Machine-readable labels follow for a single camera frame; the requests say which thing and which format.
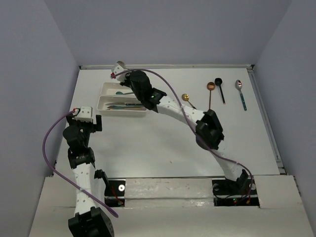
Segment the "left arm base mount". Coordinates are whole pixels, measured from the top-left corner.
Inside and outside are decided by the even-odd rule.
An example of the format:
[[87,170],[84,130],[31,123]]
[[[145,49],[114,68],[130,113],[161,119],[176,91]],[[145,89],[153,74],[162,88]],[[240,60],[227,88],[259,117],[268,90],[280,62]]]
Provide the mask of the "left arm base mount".
[[109,207],[125,206],[125,179],[110,179],[109,186],[104,191],[104,201]]

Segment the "steel knife dark marbled handle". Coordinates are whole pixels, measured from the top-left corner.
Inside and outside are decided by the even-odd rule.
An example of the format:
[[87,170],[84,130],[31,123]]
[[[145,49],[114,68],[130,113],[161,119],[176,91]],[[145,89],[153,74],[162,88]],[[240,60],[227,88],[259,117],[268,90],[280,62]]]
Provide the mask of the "steel knife dark marbled handle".
[[105,103],[105,106],[141,106],[142,104],[139,103]]

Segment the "silver spoon teal handle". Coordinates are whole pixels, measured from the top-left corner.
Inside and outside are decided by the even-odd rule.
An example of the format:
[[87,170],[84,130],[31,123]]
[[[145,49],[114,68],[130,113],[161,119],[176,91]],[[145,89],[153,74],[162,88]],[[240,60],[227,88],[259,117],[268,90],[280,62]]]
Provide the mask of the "silver spoon teal handle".
[[242,83],[241,83],[240,80],[236,80],[236,82],[235,82],[235,87],[236,87],[236,89],[237,89],[238,92],[239,92],[243,109],[244,109],[245,111],[247,111],[247,106],[246,106],[245,99],[244,99],[244,96],[243,96],[243,93],[242,93],[242,90],[241,90],[241,89],[242,89]]

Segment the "teal plastic knife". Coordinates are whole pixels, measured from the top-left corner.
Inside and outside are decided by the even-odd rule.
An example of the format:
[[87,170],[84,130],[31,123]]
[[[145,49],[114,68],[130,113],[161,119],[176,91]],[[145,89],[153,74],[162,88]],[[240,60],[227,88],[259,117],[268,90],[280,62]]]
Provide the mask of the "teal plastic knife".
[[131,110],[131,109],[144,109],[144,108],[145,108],[144,106],[143,107],[141,107],[141,106],[125,106],[124,109]]

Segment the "black spoon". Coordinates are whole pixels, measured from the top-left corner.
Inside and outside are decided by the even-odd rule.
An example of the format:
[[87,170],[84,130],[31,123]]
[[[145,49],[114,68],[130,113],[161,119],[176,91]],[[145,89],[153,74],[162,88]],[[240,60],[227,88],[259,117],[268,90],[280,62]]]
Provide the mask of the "black spoon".
[[221,78],[216,78],[214,83],[215,83],[216,86],[219,87],[221,98],[222,98],[222,102],[223,102],[223,104],[225,104],[226,101],[225,101],[225,97],[224,97],[223,90],[222,90],[222,83],[223,83],[222,79]]

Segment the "copper spoon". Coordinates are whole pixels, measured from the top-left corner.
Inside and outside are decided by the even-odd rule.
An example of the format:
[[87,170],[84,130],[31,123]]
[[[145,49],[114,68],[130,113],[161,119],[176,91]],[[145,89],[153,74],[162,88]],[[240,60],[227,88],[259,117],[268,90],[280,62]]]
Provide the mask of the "copper spoon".
[[214,82],[209,82],[207,84],[207,89],[209,90],[209,109],[211,109],[211,96],[212,96],[212,91],[215,89],[215,83]]

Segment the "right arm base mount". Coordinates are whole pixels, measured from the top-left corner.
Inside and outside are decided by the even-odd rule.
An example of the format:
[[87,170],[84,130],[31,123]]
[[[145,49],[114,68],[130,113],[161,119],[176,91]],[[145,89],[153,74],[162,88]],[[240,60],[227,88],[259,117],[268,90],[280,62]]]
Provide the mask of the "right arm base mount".
[[256,185],[251,179],[247,179],[242,188],[227,179],[214,179],[212,192],[215,207],[260,206]]

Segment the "white near tray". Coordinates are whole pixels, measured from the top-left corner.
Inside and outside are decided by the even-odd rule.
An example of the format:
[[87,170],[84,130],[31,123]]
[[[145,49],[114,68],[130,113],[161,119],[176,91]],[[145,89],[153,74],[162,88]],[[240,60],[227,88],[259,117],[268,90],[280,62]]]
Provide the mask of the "white near tray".
[[134,96],[99,97],[97,110],[104,116],[144,117],[147,109]]

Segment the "teal plastic spoon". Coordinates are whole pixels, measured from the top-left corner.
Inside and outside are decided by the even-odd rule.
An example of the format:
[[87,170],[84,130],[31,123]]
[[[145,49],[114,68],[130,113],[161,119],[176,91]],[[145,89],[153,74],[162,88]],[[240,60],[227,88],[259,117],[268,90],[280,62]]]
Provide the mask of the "teal plastic spoon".
[[134,92],[126,92],[126,93],[123,93],[121,91],[116,92],[116,95],[131,95],[131,94],[134,94]]

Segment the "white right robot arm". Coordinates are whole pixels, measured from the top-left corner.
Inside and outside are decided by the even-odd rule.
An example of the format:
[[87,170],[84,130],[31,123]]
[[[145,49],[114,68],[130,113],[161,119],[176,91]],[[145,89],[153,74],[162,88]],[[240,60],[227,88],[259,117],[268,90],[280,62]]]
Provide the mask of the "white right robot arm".
[[[172,91],[175,100],[165,92],[152,87],[147,72],[159,77]],[[245,165],[224,157],[219,148],[220,143],[224,140],[224,134],[213,110],[209,109],[204,112],[183,105],[168,81],[148,69],[124,69],[121,72],[112,73],[111,77],[116,78],[120,85],[129,87],[148,110],[187,124],[195,135],[197,144],[210,152],[223,170],[225,178],[228,180],[228,190],[231,193],[238,194],[245,188],[251,190],[254,183],[251,171]]]

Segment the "gold spoon green handle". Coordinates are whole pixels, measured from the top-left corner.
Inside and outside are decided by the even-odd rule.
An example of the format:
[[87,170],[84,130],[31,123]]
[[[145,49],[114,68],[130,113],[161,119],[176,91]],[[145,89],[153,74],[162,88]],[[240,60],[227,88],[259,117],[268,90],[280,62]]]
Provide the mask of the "gold spoon green handle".
[[196,107],[190,102],[190,96],[188,94],[182,94],[181,98],[183,101],[188,102],[193,109],[196,109]]

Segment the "beige plastic spoon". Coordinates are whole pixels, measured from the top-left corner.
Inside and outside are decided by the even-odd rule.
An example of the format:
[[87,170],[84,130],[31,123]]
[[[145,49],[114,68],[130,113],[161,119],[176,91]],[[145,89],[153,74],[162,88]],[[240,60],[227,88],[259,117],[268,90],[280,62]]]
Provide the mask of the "beige plastic spoon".
[[123,61],[117,61],[117,64],[120,65],[122,68],[126,68],[125,63]]

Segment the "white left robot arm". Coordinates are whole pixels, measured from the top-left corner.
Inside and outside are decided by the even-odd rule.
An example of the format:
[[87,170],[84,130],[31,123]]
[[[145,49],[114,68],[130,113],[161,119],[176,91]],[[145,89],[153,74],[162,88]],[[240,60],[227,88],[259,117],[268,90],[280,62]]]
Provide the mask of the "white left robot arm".
[[68,127],[63,137],[69,146],[68,160],[75,177],[76,206],[74,217],[68,220],[69,230],[74,237],[113,237],[114,227],[110,218],[98,206],[98,203],[87,195],[104,195],[109,190],[109,182],[103,170],[95,169],[95,156],[88,146],[91,133],[102,131],[101,116],[77,118],[66,116]]

